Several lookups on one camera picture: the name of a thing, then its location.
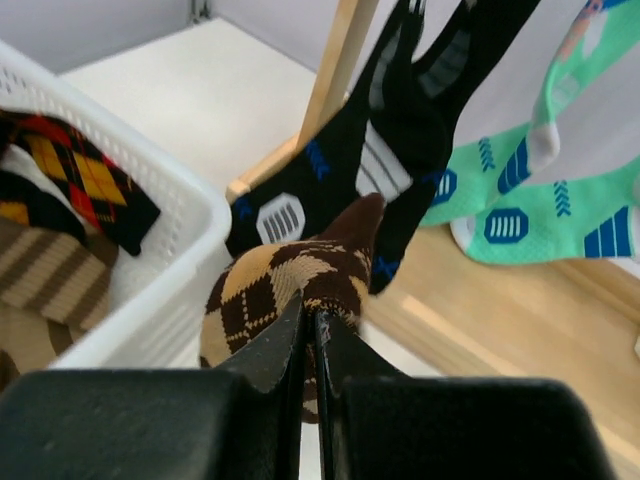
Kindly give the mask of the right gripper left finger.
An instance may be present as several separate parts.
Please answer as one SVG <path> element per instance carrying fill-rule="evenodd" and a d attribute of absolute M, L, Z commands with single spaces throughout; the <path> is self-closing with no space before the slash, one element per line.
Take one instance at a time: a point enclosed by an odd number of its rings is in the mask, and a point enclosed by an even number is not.
<path fill-rule="evenodd" d="M 294 295 L 214 368 L 33 372 L 1 397 L 5 479 L 295 479 L 305 321 Z"/>

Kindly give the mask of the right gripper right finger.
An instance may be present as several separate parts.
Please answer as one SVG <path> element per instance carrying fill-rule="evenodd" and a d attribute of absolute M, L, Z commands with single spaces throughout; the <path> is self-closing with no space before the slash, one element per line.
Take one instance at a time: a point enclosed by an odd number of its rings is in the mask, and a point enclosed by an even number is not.
<path fill-rule="evenodd" d="M 337 315 L 314 315 L 327 479 L 612 479 L 592 417 L 536 377 L 412 377 Z"/>

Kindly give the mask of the brown tan argyle sock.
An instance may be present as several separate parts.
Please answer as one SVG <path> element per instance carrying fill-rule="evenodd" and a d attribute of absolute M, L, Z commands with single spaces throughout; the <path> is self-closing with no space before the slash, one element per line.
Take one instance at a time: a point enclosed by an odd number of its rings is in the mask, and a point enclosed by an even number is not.
<path fill-rule="evenodd" d="M 215 367 L 251 342 L 283 313 L 296 292 L 308 311 L 327 310 L 359 335 L 384 209 L 380 194 L 368 194 L 353 201 L 320 234 L 260 245 L 234 259 L 205 307 L 201 366 Z"/>

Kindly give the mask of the brown tan striped sock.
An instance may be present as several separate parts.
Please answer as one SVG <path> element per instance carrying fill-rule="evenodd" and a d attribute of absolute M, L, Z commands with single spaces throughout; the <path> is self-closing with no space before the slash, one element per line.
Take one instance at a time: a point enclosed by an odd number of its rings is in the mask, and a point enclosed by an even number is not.
<path fill-rule="evenodd" d="M 119 247 L 1 222 L 1 386 L 46 368 L 109 313 Z"/>

